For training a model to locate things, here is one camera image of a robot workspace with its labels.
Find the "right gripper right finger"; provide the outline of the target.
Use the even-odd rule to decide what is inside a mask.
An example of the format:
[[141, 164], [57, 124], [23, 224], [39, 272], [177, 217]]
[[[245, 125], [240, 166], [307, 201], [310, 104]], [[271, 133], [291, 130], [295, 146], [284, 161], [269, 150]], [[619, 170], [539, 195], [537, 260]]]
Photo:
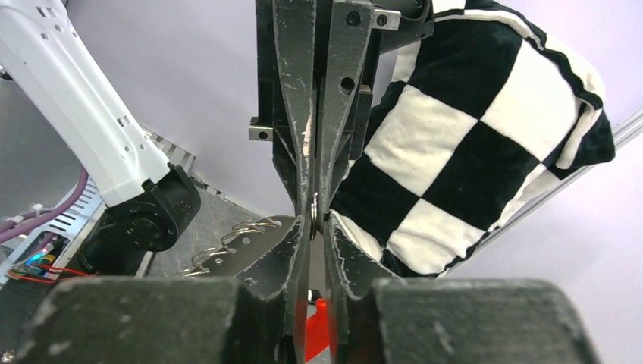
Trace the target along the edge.
[[568, 296], [532, 279], [401, 278], [325, 223], [335, 363], [597, 363]]

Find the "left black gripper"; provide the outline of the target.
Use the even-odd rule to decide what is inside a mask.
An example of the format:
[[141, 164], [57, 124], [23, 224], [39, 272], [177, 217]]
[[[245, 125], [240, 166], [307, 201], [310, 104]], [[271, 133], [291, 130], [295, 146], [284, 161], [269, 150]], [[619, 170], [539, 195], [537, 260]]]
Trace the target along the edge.
[[312, 149], [319, 216], [334, 163], [361, 156], [381, 55], [431, 34], [429, 1], [256, 2], [259, 113], [249, 138], [296, 166], [296, 213], [311, 217]]

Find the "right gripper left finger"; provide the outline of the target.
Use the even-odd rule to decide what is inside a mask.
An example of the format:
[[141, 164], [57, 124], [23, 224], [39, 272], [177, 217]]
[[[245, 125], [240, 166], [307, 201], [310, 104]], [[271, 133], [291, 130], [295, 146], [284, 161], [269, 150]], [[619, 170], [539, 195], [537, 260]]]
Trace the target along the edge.
[[233, 277], [74, 278], [27, 323], [16, 363], [302, 363], [309, 220]]

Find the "metal key holder red handle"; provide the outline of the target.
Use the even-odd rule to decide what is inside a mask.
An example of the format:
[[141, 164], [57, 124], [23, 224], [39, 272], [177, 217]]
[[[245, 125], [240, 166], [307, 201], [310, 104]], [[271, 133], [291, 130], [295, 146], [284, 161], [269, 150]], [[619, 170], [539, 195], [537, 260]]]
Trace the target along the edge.
[[315, 363], [330, 358], [322, 242], [297, 219], [273, 215], [240, 221], [219, 247], [194, 254], [181, 278], [231, 278], [234, 311], [226, 321], [224, 363]]

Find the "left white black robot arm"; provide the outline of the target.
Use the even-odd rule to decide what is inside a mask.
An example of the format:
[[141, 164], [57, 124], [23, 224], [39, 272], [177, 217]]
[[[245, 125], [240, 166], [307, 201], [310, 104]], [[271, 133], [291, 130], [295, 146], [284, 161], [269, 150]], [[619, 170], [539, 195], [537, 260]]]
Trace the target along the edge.
[[[430, 36], [430, 1], [256, 2], [259, 114], [273, 162], [314, 237], [356, 159], [378, 56]], [[144, 134], [60, 1], [1, 3], [1, 64], [91, 177], [107, 205], [79, 260], [131, 275], [172, 247], [200, 206], [185, 171]]]

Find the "black white checkered cloth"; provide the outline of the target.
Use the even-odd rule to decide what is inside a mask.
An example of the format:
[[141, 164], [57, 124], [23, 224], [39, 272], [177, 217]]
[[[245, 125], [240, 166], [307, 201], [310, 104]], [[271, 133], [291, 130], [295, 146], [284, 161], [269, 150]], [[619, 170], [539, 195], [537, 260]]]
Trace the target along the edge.
[[604, 83], [496, 1], [436, 1], [402, 47], [362, 156], [332, 199], [348, 238], [403, 277], [440, 277], [524, 205], [616, 150]]

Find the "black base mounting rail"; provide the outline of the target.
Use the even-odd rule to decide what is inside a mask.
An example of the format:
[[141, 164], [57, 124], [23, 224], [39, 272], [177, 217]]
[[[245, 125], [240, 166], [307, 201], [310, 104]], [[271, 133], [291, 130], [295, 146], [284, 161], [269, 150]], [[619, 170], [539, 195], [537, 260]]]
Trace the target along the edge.
[[85, 240], [44, 232], [1, 264], [1, 352], [16, 349], [27, 321], [56, 282], [94, 275], [80, 262]]

